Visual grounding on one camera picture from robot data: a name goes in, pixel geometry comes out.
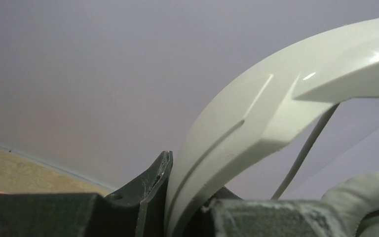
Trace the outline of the grey over-ear headphones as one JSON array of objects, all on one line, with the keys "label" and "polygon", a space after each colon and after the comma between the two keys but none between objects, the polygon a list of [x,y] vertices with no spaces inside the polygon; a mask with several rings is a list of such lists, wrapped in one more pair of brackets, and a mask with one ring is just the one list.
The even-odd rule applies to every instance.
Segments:
[{"label": "grey over-ear headphones", "polygon": [[355,98],[379,98],[379,18],[308,37],[243,72],[201,112],[174,159],[165,235],[180,237],[228,181]]}]

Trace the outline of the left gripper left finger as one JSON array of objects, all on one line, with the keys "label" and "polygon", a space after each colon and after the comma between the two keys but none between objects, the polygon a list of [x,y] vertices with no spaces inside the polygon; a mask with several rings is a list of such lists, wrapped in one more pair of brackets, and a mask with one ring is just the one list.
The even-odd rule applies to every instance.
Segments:
[{"label": "left gripper left finger", "polygon": [[0,194],[0,237],[161,237],[171,152],[132,181],[97,193]]}]

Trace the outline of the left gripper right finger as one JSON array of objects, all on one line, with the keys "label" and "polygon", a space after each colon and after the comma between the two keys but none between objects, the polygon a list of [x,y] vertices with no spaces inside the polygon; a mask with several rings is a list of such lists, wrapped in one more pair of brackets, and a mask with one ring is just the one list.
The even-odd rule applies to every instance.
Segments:
[{"label": "left gripper right finger", "polygon": [[223,187],[191,218],[185,237],[346,237],[340,218],[316,200],[244,200]]}]

